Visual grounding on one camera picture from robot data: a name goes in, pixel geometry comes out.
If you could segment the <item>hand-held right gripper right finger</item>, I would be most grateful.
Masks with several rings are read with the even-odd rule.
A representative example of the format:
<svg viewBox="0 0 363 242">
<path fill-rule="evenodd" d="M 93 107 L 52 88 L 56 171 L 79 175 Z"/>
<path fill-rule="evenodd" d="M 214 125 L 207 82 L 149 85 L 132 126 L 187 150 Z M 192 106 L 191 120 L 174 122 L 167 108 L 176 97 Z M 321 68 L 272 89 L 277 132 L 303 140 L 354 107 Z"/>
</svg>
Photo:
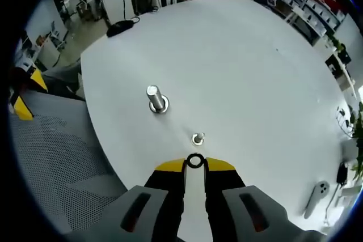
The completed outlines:
<svg viewBox="0 0 363 242">
<path fill-rule="evenodd" d="M 256 186 L 247 186 L 223 160 L 205 159 L 205 208 L 213 241 L 311 241 L 285 208 Z"/>
</svg>

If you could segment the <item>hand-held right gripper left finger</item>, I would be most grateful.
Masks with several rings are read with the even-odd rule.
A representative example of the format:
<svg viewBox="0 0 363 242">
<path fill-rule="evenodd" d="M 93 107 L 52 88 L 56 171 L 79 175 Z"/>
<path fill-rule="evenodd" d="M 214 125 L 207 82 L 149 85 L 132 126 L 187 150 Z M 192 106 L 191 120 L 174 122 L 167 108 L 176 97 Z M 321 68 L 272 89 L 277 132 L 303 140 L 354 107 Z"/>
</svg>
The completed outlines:
<svg viewBox="0 0 363 242">
<path fill-rule="evenodd" d="M 176 241 L 185 194 L 184 158 L 157 166 L 143 186 L 117 201 L 114 231 L 120 241 Z"/>
</svg>

